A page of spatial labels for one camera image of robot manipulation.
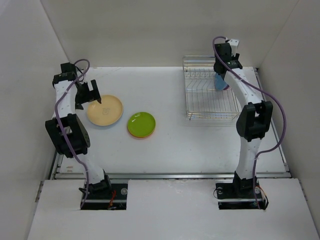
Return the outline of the light blue plate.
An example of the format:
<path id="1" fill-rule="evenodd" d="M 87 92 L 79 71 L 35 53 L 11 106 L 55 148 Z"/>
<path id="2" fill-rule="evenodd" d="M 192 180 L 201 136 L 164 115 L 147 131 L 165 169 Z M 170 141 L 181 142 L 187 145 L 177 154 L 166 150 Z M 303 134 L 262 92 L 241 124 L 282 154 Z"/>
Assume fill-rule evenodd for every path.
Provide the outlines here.
<path id="1" fill-rule="evenodd" d="M 118 120 L 118 121 L 116 121 L 116 122 L 113 122 L 113 123 L 107 124 L 107 125 L 103 125 L 103 126 L 101 126 L 101 127 L 103 127 L 103 128 L 113 127 L 113 126 L 116 126 L 117 124 L 119 124 L 120 122 L 121 122 L 121 120 Z"/>

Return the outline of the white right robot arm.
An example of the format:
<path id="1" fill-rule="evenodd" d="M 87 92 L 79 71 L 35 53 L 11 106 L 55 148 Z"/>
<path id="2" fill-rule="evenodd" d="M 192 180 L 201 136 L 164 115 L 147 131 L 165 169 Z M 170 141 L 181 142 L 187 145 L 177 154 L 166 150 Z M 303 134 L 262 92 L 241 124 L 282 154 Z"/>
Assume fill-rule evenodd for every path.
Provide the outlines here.
<path id="1" fill-rule="evenodd" d="M 240 155 L 231 190 L 235 196 L 243 197 L 254 191 L 257 182 L 257 154 L 262 139 L 270 129 L 273 104 L 264 101 L 257 93 L 258 88 L 248 82 L 239 62 L 239 54 L 234 53 L 235 48 L 236 45 L 230 40 L 213 44 L 214 71 L 231 88 L 241 107 L 236 122 L 236 131 L 240 136 Z"/>

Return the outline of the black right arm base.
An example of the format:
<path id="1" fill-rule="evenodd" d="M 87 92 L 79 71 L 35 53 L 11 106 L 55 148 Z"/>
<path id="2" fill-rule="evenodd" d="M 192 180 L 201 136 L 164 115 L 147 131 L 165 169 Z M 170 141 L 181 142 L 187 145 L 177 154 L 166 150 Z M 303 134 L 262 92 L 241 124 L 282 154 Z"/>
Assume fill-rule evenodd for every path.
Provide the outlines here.
<path id="1" fill-rule="evenodd" d="M 256 190 L 255 199 L 253 188 L 244 193 L 235 190 L 231 182 L 218 182 L 215 184 L 216 198 L 219 210 L 266 210 L 269 200 L 260 190 Z"/>

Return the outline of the green plate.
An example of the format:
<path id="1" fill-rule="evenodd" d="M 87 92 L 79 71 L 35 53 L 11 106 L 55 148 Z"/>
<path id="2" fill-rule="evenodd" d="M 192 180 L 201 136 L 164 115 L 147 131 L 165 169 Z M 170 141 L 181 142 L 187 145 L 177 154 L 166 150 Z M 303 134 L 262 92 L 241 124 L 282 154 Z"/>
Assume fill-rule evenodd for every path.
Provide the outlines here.
<path id="1" fill-rule="evenodd" d="M 156 129 L 156 120 L 148 112 L 137 112 L 129 118 L 127 129 L 135 135 L 147 135 Z"/>

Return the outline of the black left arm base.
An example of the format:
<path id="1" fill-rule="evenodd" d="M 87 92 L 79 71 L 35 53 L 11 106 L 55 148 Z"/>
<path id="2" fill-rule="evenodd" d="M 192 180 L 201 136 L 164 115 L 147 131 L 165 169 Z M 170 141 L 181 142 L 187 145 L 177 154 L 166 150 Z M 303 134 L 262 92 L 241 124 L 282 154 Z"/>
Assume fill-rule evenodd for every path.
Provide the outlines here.
<path id="1" fill-rule="evenodd" d="M 116 182 L 111 184 L 111 190 L 89 194 L 85 199 L 85 190 L 80 203 L 81 210 L 126 210 L 128 183 Z"/>

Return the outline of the beige plate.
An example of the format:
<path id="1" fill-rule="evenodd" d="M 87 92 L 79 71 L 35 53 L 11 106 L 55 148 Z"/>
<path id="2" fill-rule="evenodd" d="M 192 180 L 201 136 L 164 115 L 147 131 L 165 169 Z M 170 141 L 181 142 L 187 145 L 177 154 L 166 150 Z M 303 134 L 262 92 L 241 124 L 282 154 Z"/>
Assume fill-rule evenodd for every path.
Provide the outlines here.
<path id="1" fill-rule="evenodd" d="M 101 103 L 97 100 L 88 105 L 86 115 L 91 123 L 100 127 L 116 123 L 123 115 L 124 106 L 114 95 L 103 95 Z"/>

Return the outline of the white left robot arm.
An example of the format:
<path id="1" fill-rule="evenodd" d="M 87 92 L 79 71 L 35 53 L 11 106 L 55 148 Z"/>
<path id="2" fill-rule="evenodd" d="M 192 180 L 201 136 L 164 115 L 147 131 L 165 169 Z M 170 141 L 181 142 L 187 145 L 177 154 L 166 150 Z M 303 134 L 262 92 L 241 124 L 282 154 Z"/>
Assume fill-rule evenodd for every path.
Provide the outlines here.
<path id="1" fill-rule="evenodd" d="M 107 198 L 113 191 L 109 176 L 89 159 L 90 137 L 76 114 L 76 110 L 83 109 L 84 103 L 102 102 L 97 83 L 92 80 L 93 89 L 90 90 L 87 82 L 79 81 L 74 69 L 55 75 L 52 84 L 56 103 L 52 119 L 45 122 L 49 137 L 59 154 L 81 165 L 86 184 L 79 190 L 84 196 Z"/>

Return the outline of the orange plate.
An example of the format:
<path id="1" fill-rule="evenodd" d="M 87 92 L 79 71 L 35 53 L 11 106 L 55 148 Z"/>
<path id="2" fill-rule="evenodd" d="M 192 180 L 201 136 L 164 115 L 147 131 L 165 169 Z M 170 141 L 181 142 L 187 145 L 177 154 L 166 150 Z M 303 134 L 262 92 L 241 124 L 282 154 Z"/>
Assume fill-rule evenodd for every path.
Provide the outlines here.
<path id="1" fill-rule="evenodd" d="M 128 132 L 130 134 L 131 137 L 136 138 L 136 139 L 146 139 L 149 138 L 150 136 L 153 135 L 155 131 L 149 132 L 148 134 L 145 135 L 138 135 L 138 134 L 133 134 L 132 132 Z"/>

